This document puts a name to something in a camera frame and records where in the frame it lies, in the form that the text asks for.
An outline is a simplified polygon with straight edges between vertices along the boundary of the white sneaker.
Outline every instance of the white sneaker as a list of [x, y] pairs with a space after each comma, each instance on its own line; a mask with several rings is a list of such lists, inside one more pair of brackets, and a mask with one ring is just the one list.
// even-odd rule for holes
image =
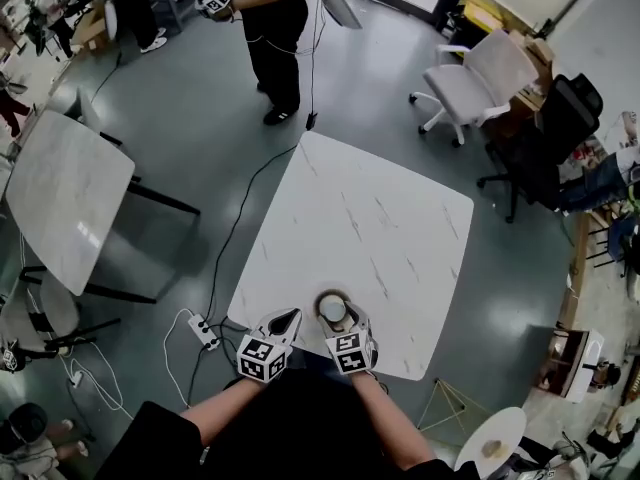
[[140, 48], [140, 53], [149, 53], [158, 48], [162, 48], [167, 42], [166, 37], [156, 37], [155, 41], [146, 48]]

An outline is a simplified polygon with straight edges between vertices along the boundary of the black shirt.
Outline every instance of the black shirt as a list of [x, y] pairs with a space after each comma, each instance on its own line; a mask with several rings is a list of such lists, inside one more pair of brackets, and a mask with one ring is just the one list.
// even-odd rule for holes
[[479, 480], [473, 463], [453, 473], [442, 461], [399, 470], [382, 448], [351, 386], [286, 370], [211, 443], [204, 465], [191, 422], [145, 402], [96, 479], [423, 478]]

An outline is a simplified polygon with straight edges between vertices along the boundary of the black pants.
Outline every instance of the black pants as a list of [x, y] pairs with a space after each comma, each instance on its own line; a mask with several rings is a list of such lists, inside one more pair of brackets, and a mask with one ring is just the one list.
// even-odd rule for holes
[[295, 52], [309, 11], [305, 0], [278, 4], [277, 12], [261, 7], [243, 12], [244, 35], [260, 86], [276, 109], [292, 113], [300, 107], [300, 77]]
[[118, 22], [131, 29], [140, 48], [148, 48], [158, 35], [149, 0], [114, 0], [114, 4]]
[[14, 100], [6, 89], [0, 90], [0, 114], [11, 127], [11, 136], [17, 137], [20, 133], [20, 126], [15, 114], [26, 116], [29, 113], [29, 107], [23, 105], [19, 101]]
[[73, 30], [71, 27], [67, 25], [67, 22], [64, 20], [64, 17], [60, 18], [53, 25], [49, 25], [49, 30], [53, 30], [58, 36], [58, 42], [60, 43], [60, 48], [67, 56], [67, 59], [73, 57], [73, 52], [71, 51], [71, 38], [73, 37]]

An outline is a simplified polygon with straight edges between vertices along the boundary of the white marble table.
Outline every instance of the white marble table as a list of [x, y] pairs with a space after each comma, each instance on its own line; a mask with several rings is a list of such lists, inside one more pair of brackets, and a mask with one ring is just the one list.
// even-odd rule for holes
[[307, 132], [282, 178], [229, 306], [253, 327], [298, 307], [294, 345], [328, 357], [313, 303], [349, 295], [371, 319], [376, 371], [421, 379], [462, 265], [473, 202], [435, 181]]
[[25, 142], [7, 202], [47, 269], [80, 295], [118, 208], [134, 163], [86, 126], [45, 111]]

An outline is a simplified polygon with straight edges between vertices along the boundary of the black office chair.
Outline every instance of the black office chair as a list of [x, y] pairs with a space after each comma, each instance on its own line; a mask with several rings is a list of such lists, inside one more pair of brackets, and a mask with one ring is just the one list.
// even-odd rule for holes
[[602, 98], [584, 75], [578, 78], [574, 84], [565, 76], [556, 77], [540, 109], [537, 126], [530, 119], [515, 136], [491, 146], [507, 173], [485, 176], [477, 185], [483, 188], [487, 181], [511, 183], [511, 214], [505, 219], [509, 224], [515, 218], [520, 189], [529, 204], [538, 201], [550, 210], [558, 208], [558, 165], [600, 126]]

